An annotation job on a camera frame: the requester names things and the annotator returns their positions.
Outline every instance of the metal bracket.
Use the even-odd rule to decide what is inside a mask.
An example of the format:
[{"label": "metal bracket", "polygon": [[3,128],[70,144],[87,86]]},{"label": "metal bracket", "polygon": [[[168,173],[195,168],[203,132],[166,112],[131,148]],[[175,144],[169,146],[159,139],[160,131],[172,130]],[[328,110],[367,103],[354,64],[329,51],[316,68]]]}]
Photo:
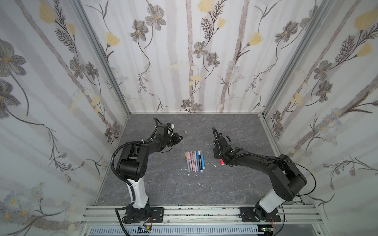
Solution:
[{"label": "metal bracket", "polygon": [[[255,215],[253,213],[253,210],[255,207],[240,207],[240,215],[239,217],[242,219],[243,222],[261,222],[255,218]],[[281,222],[280,214],[278,213],[277,209],[274,209],[270,213],[270,217],[275,221],[275,222]],[[264,222],[272,222],[271,219],[268,219]]]},{"label": "metal bracket", "polygon": [[[163,207],[151,207],[150,214],[152,215],[152,223],[162,223],[164,217],[164,208]],[[124,224],[131,224],[131,223],[140,223],[135,217],[133,216],[133,207],[130,206],[126,209],[125,216],[122,218],[122,222]]]}]

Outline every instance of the electrical wire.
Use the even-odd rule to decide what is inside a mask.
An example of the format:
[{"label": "electrical wire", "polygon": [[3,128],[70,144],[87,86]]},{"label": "electrical wire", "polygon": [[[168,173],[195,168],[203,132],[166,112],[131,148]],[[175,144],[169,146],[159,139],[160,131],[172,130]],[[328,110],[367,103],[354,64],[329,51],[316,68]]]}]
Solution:
[{"label": "electrical wire", "polygon": [[284,207],[282,206],[282,204],[281,204],[281,208],[282,208],[282,212],[283,212],[283,224],[282,224],[282,227],[280,228],[280,230],[274,236],[276,236],[282,230],[282,228],[285,225],[285,211],[284,211]]}]

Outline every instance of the black cable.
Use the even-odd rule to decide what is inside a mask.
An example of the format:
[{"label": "black cable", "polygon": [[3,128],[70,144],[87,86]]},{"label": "black cable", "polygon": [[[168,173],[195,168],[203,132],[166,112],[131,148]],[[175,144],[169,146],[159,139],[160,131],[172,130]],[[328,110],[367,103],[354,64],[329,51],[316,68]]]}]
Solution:
[{"label": "black cable", "polygon": [[170,149],[168,151],[160,151],[160,152],[161,153],[167,153],[167,152],[169,152],[170,150],[172,150],[173,146],[169,146],[169,147],[170,147]]},{"label": "black cable", "polygon": [[285,211],[284,211],[284,207],[282,206],[282,204],[281,204],[281,208],[282,208],[282,212],[283,212],[283,224],[282,224],[282,227],[280,228],[280,230],[274,236],[276,236],[282,230],[282,228],[285,225]]},{"label": "black cable", "polygon": [[316,188],[316,179],[315,179],[315,176],[311,173],[311,171],[309,171],[309,169],[307,169],[306,167],[304,167],[304,166],[301,165],[301,164],[298,164],[298,163],[295,163],[295,162],[291,162],[291,161],[289,161],[289,160],[283,160],[283,161],[290,162],[290,163],[293,163],[293,164],[295,164],[295,165],[298,165],[298,166],[300,166],[300,167],[305,168],[305,169],[306,169],[306,170],[312,175],[312,178],[314,178],[314,182],[315,182],[314,188],[313,188],[309,193],[306,193],[306,194],[299,194],[299,195],[297,195],[297,196],[304,196],[304,195],[309,195],[310,193],[312,193],[312,192],[315,190],[315,188]]}]

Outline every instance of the pink marker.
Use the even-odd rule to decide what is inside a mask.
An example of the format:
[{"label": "pink marker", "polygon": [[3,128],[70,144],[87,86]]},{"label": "pink marker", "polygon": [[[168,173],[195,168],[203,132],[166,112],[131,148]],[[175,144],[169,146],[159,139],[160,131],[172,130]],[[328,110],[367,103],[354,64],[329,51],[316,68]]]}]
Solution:
[{"label": "pink marker", "polygon": [[188,160],[189,160],[189,164],[190,164],[190,171],[193,171],[192,157],[191,157],[190,153],[188,153]]}]

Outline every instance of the robotic arm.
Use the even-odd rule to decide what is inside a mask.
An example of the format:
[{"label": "robotic arm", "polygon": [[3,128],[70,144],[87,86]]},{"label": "robotic arm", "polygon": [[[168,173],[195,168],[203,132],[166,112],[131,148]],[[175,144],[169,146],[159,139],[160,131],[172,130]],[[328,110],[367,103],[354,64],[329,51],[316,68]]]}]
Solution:
[{"label": "robotic arm", "polygon": [[225,164],[241,165],[264,172],[270,178],[273,185],[262,199],[255,205],[252,216],[261,222],[265,222],[273,215],[272,212],[285,201],[291,201],[306,185],[306,178],[298,170],[297,166],[286,155],[268,157],[250,153],[242,148],[232,148],[231,140],[226,141],[225,136],[218,133],[213,127],[214,134],[214,158],[224,161]]},{"label": "robotic arm", "polygon": [[[149,154],[162,151],[166,146],[172,149],[172,146],[178,144],[183,139],[178,133],[173,133],[173,124],[163,124],[157,118],[154,118],[154,121],[156,123],[155,130],[148,140],[132,141],[122,144],[116,149],[110,160],[112,172],[129,186],[132,202],[126,207],[115,209],[119,223],[126,235],[128,234],[122,222],[130,224],[137,222],[144,223],[149,218],[152,220],[149,199],[144,189],[143,181]],[[121,149],[123,149],[123,151],[115,168],[114,159]],[[126,210],[122,221],[118,213],[120,210]]]}]

